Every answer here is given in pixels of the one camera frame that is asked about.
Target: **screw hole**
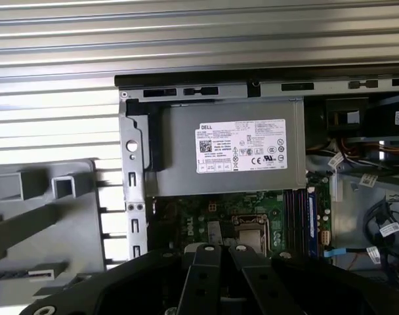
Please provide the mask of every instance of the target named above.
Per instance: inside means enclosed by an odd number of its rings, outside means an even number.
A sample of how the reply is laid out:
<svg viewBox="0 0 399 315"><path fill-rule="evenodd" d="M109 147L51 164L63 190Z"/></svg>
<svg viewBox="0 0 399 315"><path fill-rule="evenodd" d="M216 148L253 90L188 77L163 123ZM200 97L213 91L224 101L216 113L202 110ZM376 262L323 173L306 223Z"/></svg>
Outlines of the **screw hole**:
<svg viewBox="0 0 399 315"><path fill-rule="evenodd" d="M206 292L204 289L197 289L197 291L196 291L196 295L199 297L204 297L205 294L206 294Z"/></svg>
<svg viewBox="0 0 399 315"><path fill-rule="evenodd" d="M278 297L278 292L277 291L269 291L268 294L270 295L270 297L272 297L273 299L276 299Z"/></svg>
<svg viewBox="0 0 399 315"><path fill-rule="evenodd" d="M130 140L127 142L127 150L130 152L135 152L138 148L138 143L135 140Z"/></svg>

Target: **green circuit board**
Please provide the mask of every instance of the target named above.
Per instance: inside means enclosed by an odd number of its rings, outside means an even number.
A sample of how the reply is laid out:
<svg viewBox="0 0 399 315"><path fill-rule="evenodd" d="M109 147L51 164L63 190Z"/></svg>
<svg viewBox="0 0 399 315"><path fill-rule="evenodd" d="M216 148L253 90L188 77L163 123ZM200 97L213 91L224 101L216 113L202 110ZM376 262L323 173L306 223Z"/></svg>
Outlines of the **green circuit board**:
<svg viewBox="0 0 399 315"><path fill-rule="evenodd" d="M325 177L309 178L308 186L314 187L318 215L318 247L323 253L324 246L331 243L331 197L329 181ZM306 202L287 207L286 194L289 191L245 192L235 194L213 194L159 198L157 208L162 220L173 222L171 230L176 248L183 250L191 243L235 243L254 244L255 251L271 256L283 251L288 245L289 233L301 235L306 224L289 224L287 213L293 211L297 217L308 209ZM298 244L310 242L296 240Z"/></svg>
<svg viewBox="0 0 399 315"><path fill-rule="evenodd" d="M180 248L198 242L231 245L258 235L264 255L285 246L282 192L186 196L167 203L178 213Z"/></svg>

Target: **gray metal housing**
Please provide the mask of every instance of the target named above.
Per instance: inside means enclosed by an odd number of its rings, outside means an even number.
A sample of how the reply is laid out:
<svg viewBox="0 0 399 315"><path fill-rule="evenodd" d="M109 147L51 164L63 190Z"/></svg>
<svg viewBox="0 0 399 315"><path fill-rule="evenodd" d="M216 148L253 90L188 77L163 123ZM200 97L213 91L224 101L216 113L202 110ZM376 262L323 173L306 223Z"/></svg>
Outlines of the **gray metal housing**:
<svg viewBox="0 0 399 315"><path fill-rule="evenodd" d="M287 169L210 174L196 172L195 130L200 123L261 119L285 119ZM301 99L245 100L170 108L163 113L163 147L165 169L156 174L157 194L153 189L147 190L151 196L282 190L306 185L305 122Z"/></svg>

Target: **metal bracket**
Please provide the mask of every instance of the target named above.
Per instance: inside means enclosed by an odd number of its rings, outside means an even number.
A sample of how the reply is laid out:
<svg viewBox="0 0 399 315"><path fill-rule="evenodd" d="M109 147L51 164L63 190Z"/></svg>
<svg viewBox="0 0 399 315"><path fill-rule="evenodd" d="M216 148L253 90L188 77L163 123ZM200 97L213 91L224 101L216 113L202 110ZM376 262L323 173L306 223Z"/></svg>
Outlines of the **metal bracket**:
<svg viewBox="0 0 399 315"><path fill-rule="evenodd" d="M149 152L148 121L145 115L127 117L127 93L119 103L119 133L123 191L127 214L129 259L147 253L147 220L144 189L144 153Z"/></svg>

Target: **cable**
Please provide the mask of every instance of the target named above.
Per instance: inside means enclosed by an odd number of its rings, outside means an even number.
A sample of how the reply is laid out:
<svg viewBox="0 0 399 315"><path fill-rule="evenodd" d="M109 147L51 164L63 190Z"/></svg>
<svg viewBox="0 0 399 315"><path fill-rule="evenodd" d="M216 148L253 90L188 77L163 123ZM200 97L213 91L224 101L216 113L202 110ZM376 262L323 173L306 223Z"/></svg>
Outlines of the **cable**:
<svg viewBox="0 0 399 315"><path fill-rule="evenodd" d="M350 269L354 266L354 264L356 263L357 259L358 259L358 253L354 254L354 258L352 259L351 263L349 264L349 266L346 268L346 270L350 271Z"/></svg>

